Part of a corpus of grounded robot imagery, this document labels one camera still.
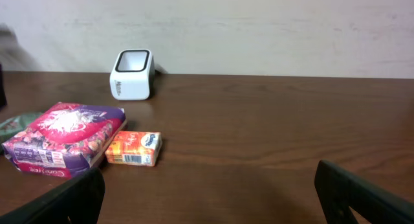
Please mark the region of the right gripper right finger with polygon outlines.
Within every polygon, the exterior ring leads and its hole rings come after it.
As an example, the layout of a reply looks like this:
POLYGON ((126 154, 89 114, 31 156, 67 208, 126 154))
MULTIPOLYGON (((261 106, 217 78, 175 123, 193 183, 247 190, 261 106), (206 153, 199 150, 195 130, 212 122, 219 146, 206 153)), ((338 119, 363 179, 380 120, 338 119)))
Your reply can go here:
POLYGON ((357 223, 352 211, 370 223, 413 223, 413 203, 320 160, 314 186, 327 223, 357 223))

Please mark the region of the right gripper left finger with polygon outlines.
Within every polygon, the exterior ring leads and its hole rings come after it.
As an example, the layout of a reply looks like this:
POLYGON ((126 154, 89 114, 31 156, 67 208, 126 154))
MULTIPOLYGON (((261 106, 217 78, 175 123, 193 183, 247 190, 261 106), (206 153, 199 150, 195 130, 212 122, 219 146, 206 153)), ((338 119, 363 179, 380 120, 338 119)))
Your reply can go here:
POLYGON ((97 168, 1 216, 1 223, 97 223, 105 194, 97 168))

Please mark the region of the red purple snack bag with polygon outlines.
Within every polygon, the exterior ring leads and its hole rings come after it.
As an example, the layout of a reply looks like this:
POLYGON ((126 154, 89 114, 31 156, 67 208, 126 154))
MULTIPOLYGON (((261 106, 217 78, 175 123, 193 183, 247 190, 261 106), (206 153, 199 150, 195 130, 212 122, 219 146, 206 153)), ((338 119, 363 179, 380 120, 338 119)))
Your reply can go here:
POLYGON ((58 102, 2 146, 21 172, 71 178, 99 166, 126 122, 119 107, 58 102))

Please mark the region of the orange juice carton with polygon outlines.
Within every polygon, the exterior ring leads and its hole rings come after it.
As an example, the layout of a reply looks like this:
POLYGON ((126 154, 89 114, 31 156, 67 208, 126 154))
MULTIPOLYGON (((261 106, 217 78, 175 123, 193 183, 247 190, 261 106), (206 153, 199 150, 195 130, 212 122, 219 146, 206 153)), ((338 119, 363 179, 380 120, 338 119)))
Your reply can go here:
POLYGON ((155 166, 162 147, 160 132, 119 131, 105 156, 109 163, 134 166, 155 166))

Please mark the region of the teal snack packet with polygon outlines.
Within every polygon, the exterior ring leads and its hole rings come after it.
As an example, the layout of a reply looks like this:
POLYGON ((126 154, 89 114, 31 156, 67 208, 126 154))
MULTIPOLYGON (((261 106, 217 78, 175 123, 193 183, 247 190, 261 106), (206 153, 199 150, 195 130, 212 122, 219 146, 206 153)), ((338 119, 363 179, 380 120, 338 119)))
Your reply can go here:
POLYGON ((13 137, 15 134, 23 131, 35 119, 40 117, 42 112, 23 113, 21 115, 9 118, 1 123, 1 155, 4 154, 2 143, 13 137))

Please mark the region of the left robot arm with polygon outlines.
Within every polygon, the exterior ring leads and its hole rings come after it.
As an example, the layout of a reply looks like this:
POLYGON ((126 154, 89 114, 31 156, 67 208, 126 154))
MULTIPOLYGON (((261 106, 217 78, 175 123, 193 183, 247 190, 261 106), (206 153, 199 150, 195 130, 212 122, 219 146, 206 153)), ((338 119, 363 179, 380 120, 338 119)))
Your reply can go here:
POLYGON ((3 80, 3 70, 2 65, 0 65, 0 109, 4 108, 7 105, 4 80, 3 80))

